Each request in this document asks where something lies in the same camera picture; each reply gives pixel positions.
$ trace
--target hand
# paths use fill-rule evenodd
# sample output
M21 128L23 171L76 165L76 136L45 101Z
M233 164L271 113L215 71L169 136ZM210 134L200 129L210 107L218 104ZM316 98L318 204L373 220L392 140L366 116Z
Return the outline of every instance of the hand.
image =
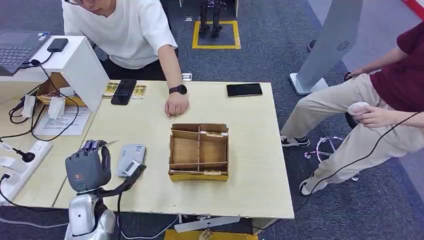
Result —
M166 116L179 116L187 111L189 108L189 98L187 95L182 95L179 92L173 92L169 95L165 103Z
M399 122L398 111L386 110L375 106L364 106L355 112L365 112L361 115L354 116L364 127L373 129L387 125L395 125Z
M366 73L362 68L357 68L347 75L347 78L356 78L357 76Z

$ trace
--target laptop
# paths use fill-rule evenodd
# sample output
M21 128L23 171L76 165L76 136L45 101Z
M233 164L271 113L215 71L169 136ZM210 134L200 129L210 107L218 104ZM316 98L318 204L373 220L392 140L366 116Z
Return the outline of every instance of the laptop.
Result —
M52 35L49 31L0 30L0 76L12 77Z

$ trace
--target man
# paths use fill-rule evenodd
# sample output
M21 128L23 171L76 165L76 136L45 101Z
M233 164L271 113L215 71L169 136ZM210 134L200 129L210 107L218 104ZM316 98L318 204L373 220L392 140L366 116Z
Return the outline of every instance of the man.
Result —
M281 130L283 147L307 147L310 141L306 135L318 123L336 113L346 112L353 103L370 104L357 111L366 112L355 117L361 124L350 132L329 159L319 164L311 177L300 184L302 195L313 194L363 169L424 148L424 113L420 113L424 111L424 22L401 34L396 48L354 70L350 77L354 79L301 99ZM369 157L353 163L368 155L391 127L414 113L419 114L384 136ZM350 163L353 164L336 173Z
M64 0L66 35L87 36L109 58L102 61L109 78L167 80L168 117L188 106L177 43L159 0Z

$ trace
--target laptop keyboard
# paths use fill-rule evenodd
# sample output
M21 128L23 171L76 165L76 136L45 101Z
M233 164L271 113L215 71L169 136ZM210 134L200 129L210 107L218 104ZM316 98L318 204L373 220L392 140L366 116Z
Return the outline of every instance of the laptop keyboard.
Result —
M21 65L27 60L26 57L32 49L32 47L0 47L0 65L3 67Z

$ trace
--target speaker grille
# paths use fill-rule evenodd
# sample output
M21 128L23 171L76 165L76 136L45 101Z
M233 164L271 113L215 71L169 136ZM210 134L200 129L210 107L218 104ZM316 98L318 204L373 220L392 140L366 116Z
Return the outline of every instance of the speaker grille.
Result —
M337 45L337 51L343 52L351 46L351 42L348 40L344 40Z

